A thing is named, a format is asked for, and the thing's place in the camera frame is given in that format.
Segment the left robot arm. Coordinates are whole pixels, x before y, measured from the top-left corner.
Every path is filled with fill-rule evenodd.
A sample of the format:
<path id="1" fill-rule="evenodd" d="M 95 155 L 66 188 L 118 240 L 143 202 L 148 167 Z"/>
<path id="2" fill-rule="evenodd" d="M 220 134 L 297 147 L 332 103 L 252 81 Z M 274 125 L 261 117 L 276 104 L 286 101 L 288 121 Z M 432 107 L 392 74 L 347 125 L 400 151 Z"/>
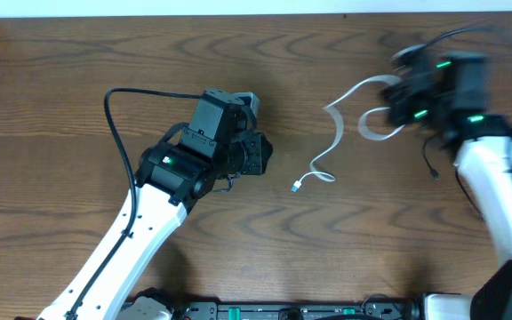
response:
<path id="1" fill-rule="evenodd" d="M 261 175 L 273 152 L 257 132 L 260 101 L 252 92 L 208 88 L 195 96 L 188 123 L 172 126 L 133 170 L 115 124 L 108 126 L 130 183 L 112 226 L 43 320 L 175 319 L 156 296 L 128 296 L 167 238 L 218 180 Z"/>

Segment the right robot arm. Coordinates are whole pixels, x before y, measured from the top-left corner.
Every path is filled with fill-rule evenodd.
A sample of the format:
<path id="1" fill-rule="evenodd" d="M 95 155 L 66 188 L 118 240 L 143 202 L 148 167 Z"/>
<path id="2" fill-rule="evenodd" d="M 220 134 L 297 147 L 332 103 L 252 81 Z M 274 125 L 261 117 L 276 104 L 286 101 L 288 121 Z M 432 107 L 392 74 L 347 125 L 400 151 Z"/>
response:
<path id="1" fill-rule="evenodd" d="M 382 93 L 394 126 L 424 124 L 452 154 L 492 238 L 500 267 L 471 297 L 431 293 L 422 319 L 512 320 L 512 126 L 487 110 L 487 61 L 474 52 L 449 52 L 433 62 L 419 46 L 392 58 L 405 70 Z"/>

